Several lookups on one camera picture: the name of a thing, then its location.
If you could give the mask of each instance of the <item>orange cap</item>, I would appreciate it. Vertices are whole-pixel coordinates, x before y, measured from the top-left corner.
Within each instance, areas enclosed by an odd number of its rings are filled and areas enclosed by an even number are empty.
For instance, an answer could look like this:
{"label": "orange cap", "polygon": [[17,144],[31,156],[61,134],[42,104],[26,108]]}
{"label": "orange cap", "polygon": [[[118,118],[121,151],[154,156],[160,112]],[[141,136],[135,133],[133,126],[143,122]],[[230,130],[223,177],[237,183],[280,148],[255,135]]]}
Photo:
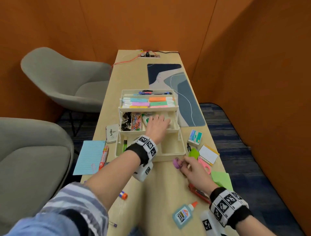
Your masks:
{"label": "orange cap", "polygon": [[121,197],[121,199],[126,200],[128,198],[128,195],[126,193],[124,193]]}
{"label": "orange cap", "polygon": [[193,208],[195,208],[197,206],[198,202],[195,201],[194,203],[191,203],[191,205],[193,206]]}

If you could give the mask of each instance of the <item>carpet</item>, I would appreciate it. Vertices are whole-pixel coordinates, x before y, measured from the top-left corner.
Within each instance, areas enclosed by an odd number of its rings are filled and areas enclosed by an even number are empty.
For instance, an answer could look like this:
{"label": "carpet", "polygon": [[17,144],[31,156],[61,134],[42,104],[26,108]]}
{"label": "carpet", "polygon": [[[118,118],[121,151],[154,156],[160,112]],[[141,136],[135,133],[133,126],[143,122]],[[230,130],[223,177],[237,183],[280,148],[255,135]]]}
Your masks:
{"label": "carpet", "polygon": [[[263,174],[248,147],[230,123],[224,111],[215,104],[200,104],[205,121],[211,132],[222,163],[229,173],[233,189],[244,198],[253,215],[278,236],[303,236],[298,223],[279,197],[272,184]],[[75,127],[82,114],[72,113]],[[80,151],[83,140],[92,140],[99,114],[87,114],[79,133],[73,137],[69,114],[65,112],[57,122],[73,140],[75,150]],[[80,182],[81,176],[73,176],[77,156],[65,184]]]}

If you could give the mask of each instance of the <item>green paper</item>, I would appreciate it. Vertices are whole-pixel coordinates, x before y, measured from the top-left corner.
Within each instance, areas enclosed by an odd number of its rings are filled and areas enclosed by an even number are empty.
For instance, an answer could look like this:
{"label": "green paper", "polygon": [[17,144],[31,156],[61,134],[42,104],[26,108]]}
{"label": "green paper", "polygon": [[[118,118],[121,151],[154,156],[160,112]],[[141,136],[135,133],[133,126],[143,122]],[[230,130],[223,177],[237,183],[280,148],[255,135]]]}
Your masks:
{"label": "green paper", "polygon": [[219,171],[212,171],[211,176],[213,181],[219,186],[219,187],[225,187],[228,190],[233,191],[231,179],[228,173],[226,172],[219,172]]}
{"label": "green paper", "polygon": [[165,105],[167,105],[166,101],[155,101],[150,103],[150,106],[165,106]]}
{"label": "green paper", "polygon": [[197,159],[199,157],[200,153],[195,149],[191,149],[190,153],[189,153],[189,156],[190,157],[194,157],[195,159]]}

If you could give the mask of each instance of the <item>yellow highlighter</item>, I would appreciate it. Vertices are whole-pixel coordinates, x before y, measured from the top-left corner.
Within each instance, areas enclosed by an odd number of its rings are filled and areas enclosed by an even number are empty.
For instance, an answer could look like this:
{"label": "yellow highlighter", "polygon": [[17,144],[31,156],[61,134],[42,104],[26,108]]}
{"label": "yellow highlighter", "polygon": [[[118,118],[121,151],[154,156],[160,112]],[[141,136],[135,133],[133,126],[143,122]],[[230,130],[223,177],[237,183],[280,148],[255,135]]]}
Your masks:
{"label": "yellow highlighter", "polygon": [[130,106],[130,108],[148,108],[147,106]]}

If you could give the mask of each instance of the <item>red cable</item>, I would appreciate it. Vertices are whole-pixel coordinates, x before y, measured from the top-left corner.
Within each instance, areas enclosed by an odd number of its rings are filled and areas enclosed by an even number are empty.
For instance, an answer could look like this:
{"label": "red cable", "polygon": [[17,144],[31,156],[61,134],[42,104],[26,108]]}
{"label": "red cable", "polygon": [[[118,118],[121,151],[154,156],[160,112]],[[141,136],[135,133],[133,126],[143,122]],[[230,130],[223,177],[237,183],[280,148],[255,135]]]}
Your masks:
{"label": "red cable", "polygon": [[114,63],[114,64],[110,67],[109,75],[111,76],[111,70],[112,70],[112,68],[113,68],[114,65],[120,64],[120,63],[131,62],[131,61],[135,60],[136,58],[138,58],[141,54],[143,54],[143,53],[145,53],[145,52],[153,52],[153,53],[156,55],[156,53],[155,53],[154,51],[149,51],[149,50],[148,50],[148,51],[143,51],[143,52],[140,53],[138,56],[134,57],[133,59],[131,59],[131,60],[129,60],[129,61],[116,62],[116,63]]}

